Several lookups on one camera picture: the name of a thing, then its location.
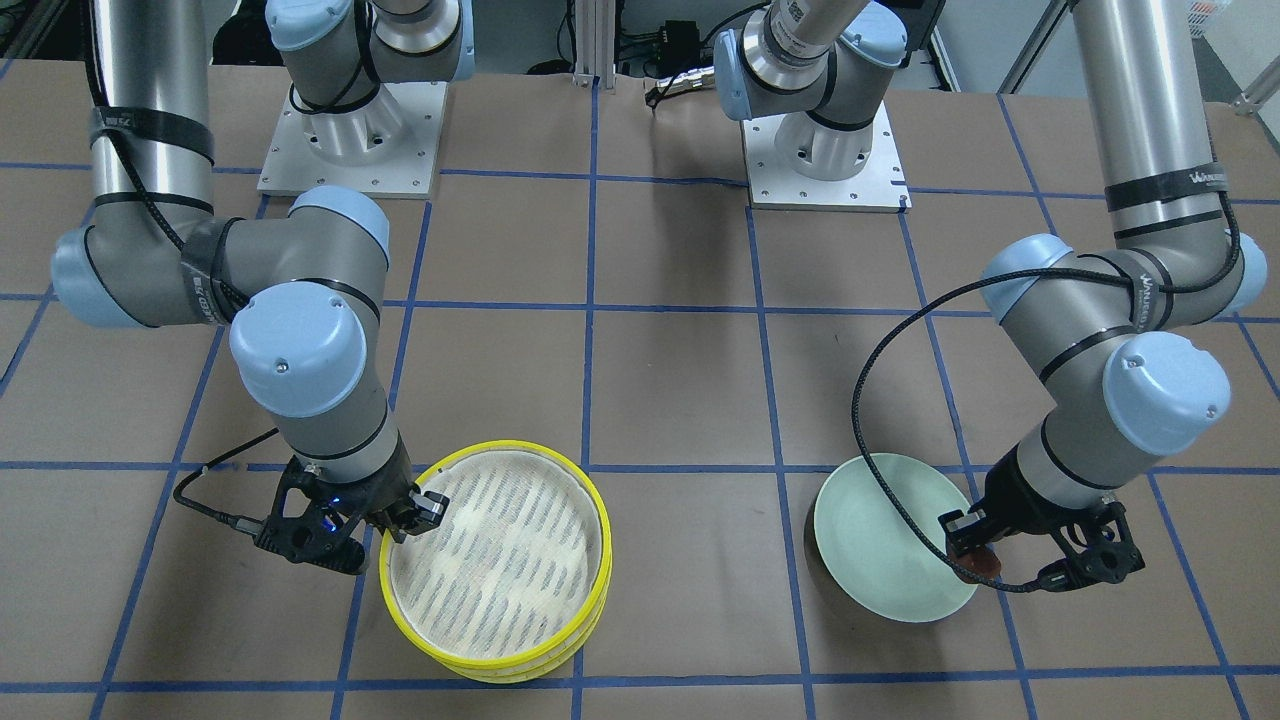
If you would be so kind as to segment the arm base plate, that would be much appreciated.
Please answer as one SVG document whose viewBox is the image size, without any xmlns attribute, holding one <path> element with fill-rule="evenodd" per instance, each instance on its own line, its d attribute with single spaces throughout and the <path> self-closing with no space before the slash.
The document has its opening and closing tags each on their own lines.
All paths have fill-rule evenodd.
<svg viewBox="0 0 1280 720">
<path fill-rule="evenodd" d="M 339 184 L 374 199 L 430 199 L 449 88 L 447 82 L 389 83 L 360 109 L 315 115 L 291 92 L 259 192 L 298 196 Z"/>
<path fill-rule="evenodd" d="M 869 126 L 851 132 L 806 113 L 740 126 L 755 209 L 901 214 L 913 208 L 884 102 Z"/>
</svg>

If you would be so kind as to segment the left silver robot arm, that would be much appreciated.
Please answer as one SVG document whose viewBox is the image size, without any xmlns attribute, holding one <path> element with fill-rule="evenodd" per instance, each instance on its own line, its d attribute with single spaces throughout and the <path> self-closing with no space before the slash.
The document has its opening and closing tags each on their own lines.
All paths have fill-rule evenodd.
<svg viewBox="0 0 1280 720">
<path fill-rule="evenodd" d="M 1069 1 L 1115 246 L 1019 240 L 972 284 L 1053 400 L 929 539 L 891 489 L 893 524 L 950 561 L 1015 534 L 1070 560 L 1137 557 L 1116 491 L 1183 452 L 1231 400 L 1225 370 L 1179 336 L 1252 304 L 1267 278 L 1219 160 L 1181 1 Z"/>
</svg>

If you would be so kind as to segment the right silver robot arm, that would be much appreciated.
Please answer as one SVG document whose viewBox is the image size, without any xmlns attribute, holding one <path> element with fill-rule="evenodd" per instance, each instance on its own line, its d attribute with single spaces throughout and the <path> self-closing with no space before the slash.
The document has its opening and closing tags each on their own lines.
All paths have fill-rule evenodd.
<svg viewBox="0 0 1280 720">
<path fill-rule="evenodd" d="M 292 457 L 274 507 L 232 525 L 294 553 L 365 521 L 396 541 L 443 521 L 421 489 L 375 366 L 390 223 L 329 179 L 279 219 L 218 217 L 209 50 L 196 1 L 83 1 L 95 209 L 51 259 L 63 306 L 96 327 L 224 325 L 244 388 Z"/>
</svg>

